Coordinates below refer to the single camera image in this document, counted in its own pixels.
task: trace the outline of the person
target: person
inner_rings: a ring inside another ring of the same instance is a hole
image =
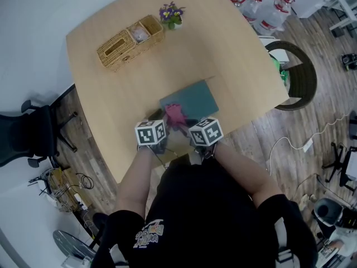
[[[298,205],[266,170],[220,141],[201,165],[186,157],[170,163],[145,219],[153,158],[139,148],[92,268],[119,266],[118,254],[129,267],[275,267],[281,218],[300,267],[315,267],[315,239]]]

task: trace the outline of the pink object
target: pink object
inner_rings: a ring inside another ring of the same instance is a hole
[[[179,104],[170,104],[165,106],[167,114],[167,123],[172,127],[186,126],[185,116],[182,114],[182,108]]]

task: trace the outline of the wrist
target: wrist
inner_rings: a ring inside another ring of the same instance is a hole
[[[216,143],[216,147],[215,147],[215,150],[214,150],[214,155],[216,155],[218,152],[220,152],[222,146],[224,146],[224,144],[221,141],[218,141]]]
[[[138,148],[138,152],[141,152],[141,153],[144,153],[144,152],[149,153],[150,152],[150,154],[153,153],[152,150],[148,146],[140,146]]]

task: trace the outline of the green object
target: green object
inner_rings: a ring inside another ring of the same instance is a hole
[[[286,80],[288,79],[289,73],[286,70],[282,70],[280,73],[281,79],[284,81],[284,84],[286,84]]]
[[[170,104],[181,105],[182,113],[187,119],[200,120],[219,110],[204,80],[194,83],[160,100],[160,105],[163,110],[165,110],[166,105]]]
[[[275,65],[275,67],[277,68],[278,72],[280,72],[280,63],[279,63],[279,61],[277,59],[274,59],[274,58],[272,58],[272,60],[273,60],[273,63]]]
[[[286,70],[280,71],[280,63],[279,63],[279,61],[277,59],[275,59],[275,58],[272,58],[272,60],[273,60],[273,63],[275,65],[275,67],[277,68],[278,72],[280,73],[281,79],[283,80],[284,84],[286,84],[286,80],[287,80],[287,78],[289,76],[289,73]]]

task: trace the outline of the wooden table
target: wooden table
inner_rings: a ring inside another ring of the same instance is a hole
[[[102,43],[148,14],[158,17],[171,1],[186,7],[182,29],[166,31],[160,44],[116,73],[101,65]],[[117,0],[67,35],[67,52],[88,124],[117,182],[136,153],[135,124],[179,89],[207,79],[224,133],[288,99],[258,36],[229,0]],[[174,134],[168,148],[179,155],[192,150]]]

